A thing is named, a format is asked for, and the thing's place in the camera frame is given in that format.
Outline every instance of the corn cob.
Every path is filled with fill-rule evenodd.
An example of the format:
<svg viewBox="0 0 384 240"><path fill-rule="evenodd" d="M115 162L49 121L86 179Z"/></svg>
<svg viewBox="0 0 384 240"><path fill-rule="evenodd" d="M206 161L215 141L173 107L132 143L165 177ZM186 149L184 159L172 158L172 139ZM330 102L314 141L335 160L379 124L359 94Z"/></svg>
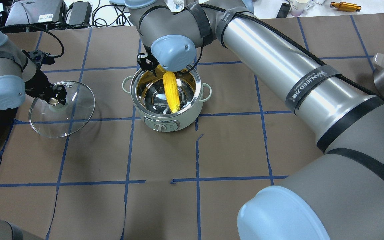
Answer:
<svg viewBox="0 0 384 240"><path fill-rule="evenodd" d="M177 91L176 76L173 72L167 71L163 75L163 83L168 106L172 113L180 110L179 92Z"/></svg>

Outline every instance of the blue tape line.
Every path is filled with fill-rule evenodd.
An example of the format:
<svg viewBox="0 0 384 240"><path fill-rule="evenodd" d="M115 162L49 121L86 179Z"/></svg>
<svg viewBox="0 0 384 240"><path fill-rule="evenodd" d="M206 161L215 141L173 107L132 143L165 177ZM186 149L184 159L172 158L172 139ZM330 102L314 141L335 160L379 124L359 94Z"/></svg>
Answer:
<svg viewBox="0 0 384 240"><path fill-rule="evenodd" d="M263 114L288 114L291 113L289 110L285 111L264 111ZM241 115L259 115L260 112L234 112L234 113L204 113L200 114L200 117L220 117L220 116L241 116ZM125 120L140 120L140 117L121 117L121 118L95 118L90 119L89 122L99 122L99 121L125 121ZM64 120L64 121L43 121L43 122L35 122L38 124L60 124L60 123L79 123L79 122L86 122L87 119L74 119L72 121L70 120ZM195 130L198 131L198 118L195 120ZM23 122L20 120L15 120L14 125L26 125L29 124L29 122Z"/></svg>
<svg viewBox="0 0 384 240"><path fill-rule="evenodd" d="M50 226L48 227L48 232L47 232L47 235L45 236L45 240L48 240L50 237L51 226L53 225L54 215L56 213L57 199L58 199L58 187L56 187L56 201L54 203L53 216L51 217Z"/></svg>
<svg viewBox="0 0 384 240"><path fill-rule="evenodd" d="M306 50L309 51L308 41L306 41L305 31L303 30L302 22L300 21L300 18L296 18L296 19L297 19L297 22L299 23L300 32L302 32L302 37L303 37L303 41L305 42Z"/></svg>
<svg viewBox="0 0 384 240"><path fill-rule="evenodd" d="M125 120L139 120L140 117L121 117L121 118L95 118L95 119L74 119L72 121L70 120L64 120L64 121L43 121L43 122L34 122L35 124L60 124L60 123L81 123L81 122L105 122L105 121L125 121ZM29 122L23 122L20 120L15 120L14 125L26 125L29 124Z"/></svg>
<svg viewBox="0 0 384 240"><path fill-rule="evenodd" d="M97 67L97 68L84 68L84 69L66 69L66 70L48 70L44 73L65 73L65 72L80 72L80 71L99 71L99 70L117 70L117 69L136 69L136 66L128 67Z"/></svg>
<svg viewBox="0 0 384 240"><path fill-rule="evenodd" d="M200 117L213 117L213 116L239 116L239 115L259 115L260 112L233 112L233 113L204 113L200 114Z"/></svg>
<svg viewBox="0 0 384 240"><path fill-rule="evenodd" d="M259 101L260 117L262 119L263 139L265 142L265 152L266 152L266 160L268 162L268 171L269 171L269 176L271 177L271 185L273 185L272 167L271 167L271 162L269 161L269 152L268 152L268 135L266 134L265 116L263 113L262 100L260 98L259 82L257 81L256 75L254 75L254 82L256 84L257 100Z"/></svg>
<svg viewBox="0 0 384 240"><path fill-rule="evenodd" d="M91 34L93 33L93 29L90 28L90 32L88 33L87 46L85 47L84 59L82 60L81 74L79 75L79 82L82 81L82 75L84 74L85 69L85 61L87 60L88 48L90 47Z"/></svg>
<svg viewBox="0 0 384 240"><path fill-rule="evenodd" d="M8 139L10 138L11 132L13 131L14 122L15 122L15 120L11 123L10 130L9 130L7 138L6 138L5 142L4 142L4 146L3 146L3 148L0 151L0 167L1 167L2 160L3 160L3 154L4 154L4 151L5 151L5 147L7 146Z"/></svg>
<svg viewBox="0 0 384 240"><path fill-rule="evenodd" d="M140 53L141 51L142 51L142 39L139 38L139 50L137 51L137 53ZM136 70L139 70L139 69L140 69L139 63L137 63ZM131 153L133 151L133 137L134 137L134 123L136 122L135 116L136 116L136 107L133 106L133 113L131 115L132 121L131 121L131 132L130 132L130 144L128 146L127 174L125 176L125 179L127 180L127 184L125 185L125 191L124 191L124 203L125 203L124 226L122 227L121 240L124 240L125 222L127 220L128 181L130 180Z"/></svg>
<svg viewBox="0 0 384 240"><path fill-rule="evenodd" d="M239 64L239 63L242 63L242 61L201 62L201 63L198 63L198 66L199 65Z"/></svg>
<svg viewBox="0 0 384 240"><path fill-rule="evenodd" d="M84 71L98 71L98 70L116 70L116 69L136 69L136 66L130 67L99 67L99 68L86 68Z"/></svg>
<svg viewBox="0 0 384 240"><path fill-rule="evenodd" d="M199 140L204 136L201 134L195 142L195 160L196 160L196 178L199 179ZM198 240L201 240L201 195L199 181L196 181L196 209L197 209L197 224L198 224Z"/></svg>
<svg viewBox="0 0 384 240"><path fill-rule="evenodd" d="M326 60L326 59L366 59L368 57L373 57L373 56L325 57L325 58L320 58L320 59L321 60Z"/></svg>
<svg viewBox="0 0 384 240"><path fill-rule="evenodd" d="M87 46L85 47L84 59L82 60L82 67L81 67L81 74L79 75L79 82L81 82L82 75L84 73L85 61L87 59L88 47L90 46L91 34L92 34L92 29L90 28L90 31L88 32ZM76 102L77 102L77 100L78 100L78 98L75 99L75 102L74 102L73 108L72 108L72 114L70 116L70 124L69 124L69 131L68 131L69 134L72 132L73 117L75 116L75 109L76 109ZM56 212L55 210L56 210L56 206L57 206L57 196L58 196L58 191L59 191L59 187L60 187L61 176L62 176L62 173L63 173L64 161L66 159L67 147L69 145L69 139L70 139L70 135L68 135L66 137L65 147L64 147L64 150L63 150L63 156L62 156L62 159L61 159L60 170L59 170L59 175L58 175L58 179L57 179L58 185L56 187L56 202L54 204L53 217L51 219L50 227L48 228L47 236L45 238L46 240L48 240L48 238L50 236L51 226L53 224L54 215L55 215L55 212Z"/></svg>
<svg viewBox="0 0 384 240"><path fill-rule="evenodd" d="M264 111L263 114L286 114L286 113L292 113L290 110L286 111Z"/></svg>
<svg viewBox="0 0 384 240"><path fill-rule="evenodd" d="M371 70L374 71L375 68L373 63L371 62L370 56L368 55L367 49L365 48L364 41L362 40L361 34L358 31L358 27L356 26L355 20L353 19L353 15L349 15L351 18L353 27L355 28L356 34L358 35L359 41L361 42L362 48L364 49L365 56L367 56L368 63L370 64Z"/></svg>
<svg viewBox="0 0 384 240"><path fill-rule="evenodd" d="M286 179L288 176L246 176L246 177L212 177L212 178L186 178L172 179L171 184L177 182L191 181L239 181L239 180L271 180L271 179Z"/></svg>
<svg viewBox="0 0 384 240"><path fill-rule="evenodd" d="M45 187L57 186L57 182L44 182L44 183L7 183L0 184L0 187Z"/></svg>
<svg viewBox="0 0 384 240"><path fill-rule="evenodd" d="M48 70L42 71L43 73L66 73L66 72L80 72L81 69L67 69L67 70Z"/></svg>
<svg viewBox="0 0 384 240"><path fill-rule="evenodd" d="M146 180L131 181L84 181L84 182L44 182L44 183L8 183L0 187L45 187L45 186L88 186L88 185L114 185L114 184L142 184Z"/></svg>
<svg viewBox="0 0 384 240"><path fill-rule="evenodd" d="M39 44L41 43L41 38L42 38L42 32L39 33L38 41L36 42L36 47L35 49L38 49Z"/></svg>

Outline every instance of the robotic arm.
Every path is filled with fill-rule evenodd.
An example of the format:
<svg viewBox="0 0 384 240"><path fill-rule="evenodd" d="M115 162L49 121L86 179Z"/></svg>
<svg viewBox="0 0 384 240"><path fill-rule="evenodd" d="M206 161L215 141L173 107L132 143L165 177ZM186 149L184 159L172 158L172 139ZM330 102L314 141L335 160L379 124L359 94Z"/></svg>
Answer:
<svg viewBox="0 0 384 240"><path fill-rule="evenodd" d="M163 0L125 0L147 52L138 57L142 69L160 63L179 71L195 48L218 39L313 130L326 154L246 203L238 214L241 239L384 239L384 101L358 93L337 70L265 26L251 0L206 3L174 15Z"/></svg>
<svg viewBox="0 0 384 240"><path fill-rule="evenodd" d="M64 86L49 83L40 70L41 64L52 63L54 59L49 53L20 50L0 32L0 109L19 107L26 94L43 99L50 105L64 105Z"/></svg>

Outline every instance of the black device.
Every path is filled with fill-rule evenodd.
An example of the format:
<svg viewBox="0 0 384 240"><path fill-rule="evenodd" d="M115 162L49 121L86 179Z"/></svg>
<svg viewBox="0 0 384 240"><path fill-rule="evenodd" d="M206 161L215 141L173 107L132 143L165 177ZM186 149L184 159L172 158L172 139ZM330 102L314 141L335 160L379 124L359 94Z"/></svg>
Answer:
<svg viewBox="0 0 384 240"><path fill-rule="evenodd" d="M69 25L90 23L91 5L89 2L73 3L72 11L70 12Z"/></svg>
<svg viewBox="0 0 384 240"><path fill-rule="evenodd" d="M281 5L281 8L279 9L279 12L276 18L286 18L288 15L288 12L290 11L290 8L291 8L291 4L283 3Z"/></svg>
<svg viewBox="0 0 384 240"><path fill-rule="evenodd" d="M28 24L28 19L34 25L63 22L65 10L63 0L15 0L6 25Z"/></svg>

